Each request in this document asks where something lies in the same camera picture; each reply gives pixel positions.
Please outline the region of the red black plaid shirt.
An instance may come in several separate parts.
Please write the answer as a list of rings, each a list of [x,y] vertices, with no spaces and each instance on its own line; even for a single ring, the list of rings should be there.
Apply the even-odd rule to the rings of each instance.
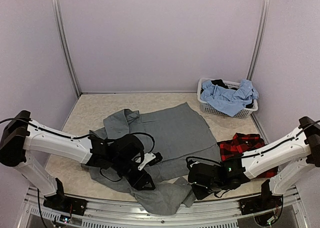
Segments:
[[[259,134],[242,133],[236,133],[231,140],[220,141],[217,144],[222,161],[266,145]]]

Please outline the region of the white plastic laundry basket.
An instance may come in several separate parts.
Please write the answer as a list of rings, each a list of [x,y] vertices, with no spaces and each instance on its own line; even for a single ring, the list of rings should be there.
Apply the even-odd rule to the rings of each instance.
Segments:
[[[201,78],[197,86],[197,99],[204,113],[246,119],[258,110],[258,98],[258,91],[247,79],[237,83]]]

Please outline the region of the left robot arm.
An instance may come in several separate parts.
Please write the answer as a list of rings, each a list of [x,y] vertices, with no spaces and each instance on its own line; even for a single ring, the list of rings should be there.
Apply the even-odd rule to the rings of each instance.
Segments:
[[[62,183],[45,170],[32,151],[66,157],[89,167],[111,168],[136,190],[155,189],[152,177],[144,167],[156,156],[144,152],[139,133],[117,139],[100,138],[94,133],[74,136],[32,120],[26,110],[4,121],[7,126],[0,140],[1,164],[18,170],[59,210],[67,209],[70,199],[64,194]]]

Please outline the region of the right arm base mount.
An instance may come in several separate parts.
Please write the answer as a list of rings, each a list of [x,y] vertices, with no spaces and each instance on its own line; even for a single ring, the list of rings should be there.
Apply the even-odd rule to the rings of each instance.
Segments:
[[[261,212],[269,209],[274,209],[276,206],[281,206],[282,195],[272,195],[270,189],[270,180],[268,179],[261,185],[261,193],[257,196],[243,198],[239,200],[240,211],[242,215]]]

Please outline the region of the grey long sleeve shirt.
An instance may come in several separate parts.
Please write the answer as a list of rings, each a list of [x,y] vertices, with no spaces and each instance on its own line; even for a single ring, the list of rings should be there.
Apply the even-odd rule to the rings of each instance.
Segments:
[[[220,149],[209,125],[188,103],[144,114],[123,109],[104,119],[103,125],[95,131],[98,136],[116,139],[136,132],[146,150],[152,149],[163,156],[160,163],[145,168],[155,182],[155,190],[137,191],[112,169],[88,169],[92,180],[129,193],[152,214],[173,215],[181,204],[187,207],[193,204],[195,195],[184,178],[189,172],[186,157],[221,161]]]

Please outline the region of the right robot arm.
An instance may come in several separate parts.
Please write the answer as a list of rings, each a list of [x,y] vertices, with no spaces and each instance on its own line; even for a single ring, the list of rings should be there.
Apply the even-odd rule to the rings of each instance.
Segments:
[[[267,180],[267,190],[256,198],[256,206],[266,210],[310,170],[320,166],[320,123],[305,116],[299,126],[283,138],[225,161],[186,158],[187,176],[198,200],[220,191],[235,190],[260,174],[282,164],[286,167]]]

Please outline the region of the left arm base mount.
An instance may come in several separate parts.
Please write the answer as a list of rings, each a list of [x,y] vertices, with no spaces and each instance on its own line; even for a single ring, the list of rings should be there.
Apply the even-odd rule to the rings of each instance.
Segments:
[[[54,195],[44,196],[44,207],[69,214],[84,216],[88,201],[82,198],[67,196],[64,193],[63,183],[56,178],[57,190]]]

